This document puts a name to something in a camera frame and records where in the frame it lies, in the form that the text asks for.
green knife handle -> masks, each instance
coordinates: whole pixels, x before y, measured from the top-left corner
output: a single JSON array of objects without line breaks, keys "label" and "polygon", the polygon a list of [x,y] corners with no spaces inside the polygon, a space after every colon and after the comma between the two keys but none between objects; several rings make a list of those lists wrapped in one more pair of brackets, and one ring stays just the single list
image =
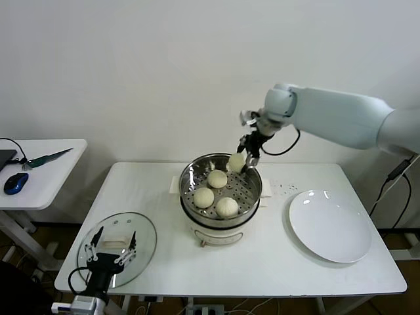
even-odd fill
[{"label": "green knife handle", "polygon": [[39,167],[41,165],[44,165],[47,162],[47,158],[48,158],[48,156],[41,156],[37,159],[33,159],[31,161],[28,161],[28,165],[32,168]]}]

white table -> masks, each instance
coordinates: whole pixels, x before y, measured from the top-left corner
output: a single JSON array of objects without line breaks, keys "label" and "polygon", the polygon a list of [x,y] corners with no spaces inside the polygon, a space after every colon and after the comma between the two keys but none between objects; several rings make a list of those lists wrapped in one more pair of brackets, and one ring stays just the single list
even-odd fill
[{"label": "white table", "polygon": [[[400,293],[407,284],[336,164],[260,164],[273,196],[249,222],[242,240],[227,247],[200,247],[188,231],[179,197],[169,194],[185,163],[116,163],[111,168],[55,280],[69,291],[68,274],[84,235],[118,212],[145,214],[157,230],[155,255],[147,269],[110,294],[187,297],[363,297],[339,303],[328,314],[344,314],[373,295]],[[372,245],[362,260],[338,264],[319,258],[296,238],[287,223],[290,201],[299,192],[326,189],[345,193],[369,222]],[[84,288],[73,276],[76,290]]]},{"label": "white table", "polygon": [[[53,202],[61,186],[85,151],[87,143],[83,139],[16,141],[21,145],[28,159],[73,148],[58,159],[32,170],[23,171],[21,164],[11,164],[6,165],[0,171],[0,185],[2,187],[0,190],[0,229],[32,257],[36,258],[43,268],[58,270],[61,263],[51,255],[57,244],[51,245],[48,250],[45,250],[26,232],[34,232],[35,226],[30,222],[25,211],[42,210]],[[0,149],[15,149],[18,152],[15,157],[22,158],[19,148],[12,142],[1,140]],[[29,179],[25,186],[16,195],[6,195],[3,191],[4,183],[10,176],[21,172],[29,173]]]}]

steamed bun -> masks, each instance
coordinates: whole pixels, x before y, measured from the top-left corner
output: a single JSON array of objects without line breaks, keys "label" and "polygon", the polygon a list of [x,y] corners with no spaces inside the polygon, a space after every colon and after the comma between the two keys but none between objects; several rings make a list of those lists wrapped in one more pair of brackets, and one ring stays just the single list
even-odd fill
[{"label": "steamed bun", "polygon": [[234,199],[225,197],[216,204],[216,212],[222,218],[233,217],[238,214],[239,206]]},{"label": "steamed bun", "polygon": [[243,166],[245,165],[245,159],[242,153],[235,153],[229,158],[229,168],[232,172],[241,173]]},{"label": "steamed bun", "polygon": [[208,188],[199,188],[194,192],[194,205],[199,208],[205,209],[212,205],[215,200],[215,195]]},{"label": "steamed bun", "polygon": [[210,172],[207,182],[213,188],[223,188],[228,183],[228,177],[222,171],[216,169]]}]

robotic arm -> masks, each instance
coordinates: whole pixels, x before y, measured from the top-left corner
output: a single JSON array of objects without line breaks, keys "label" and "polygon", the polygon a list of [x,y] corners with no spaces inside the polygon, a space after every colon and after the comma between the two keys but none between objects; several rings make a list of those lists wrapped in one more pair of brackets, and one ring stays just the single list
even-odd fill
[{"label": "robotic arm", "polygon": [[116,255],[96,251],[103,230],[104,227],[102,226],[93,236],[91,243],[89,245],[85,244],[87,256],[87,266],[85,269],[91,272],[91,277],[87,282],[86,289],[80,293],[77,293],[72,289],[72,274],[79,269],[73,270],[69,275],[68,283],[75,295],[74,300],[71,304],[53,303],[51,306],[51,312],[53,314],[58,314],[60,312],[73,315],[104,314],[104,310],[109,302],[107,291],[112,277],[123,272],[124,268],[126,268],[136,257],[136,232],[134,231],[133,233],[128,249],[124,250],[122,254]]},{"label": "robotic arm", "polygon": [[402,156],[420,152],[420,108],[394,110],[369,96],[277,84],[267,92],[264,108],[240,118],[255,129],[238,147],[247,151],[248,167],[258,164],[261,146],[290,124],[350,148],[378,146]]}]

computer mouse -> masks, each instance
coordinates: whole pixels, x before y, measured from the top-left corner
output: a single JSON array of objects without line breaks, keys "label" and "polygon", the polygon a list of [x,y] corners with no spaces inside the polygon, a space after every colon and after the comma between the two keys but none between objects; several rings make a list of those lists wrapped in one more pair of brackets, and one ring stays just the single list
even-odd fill
[{"label": "computer mouse", "polygon": [[4,191],[7,195],[17,194],[22,190],[25,183],[28,181],[29,174],[27,173],[17,173],[13,176],[10,176],[5,183]]}]

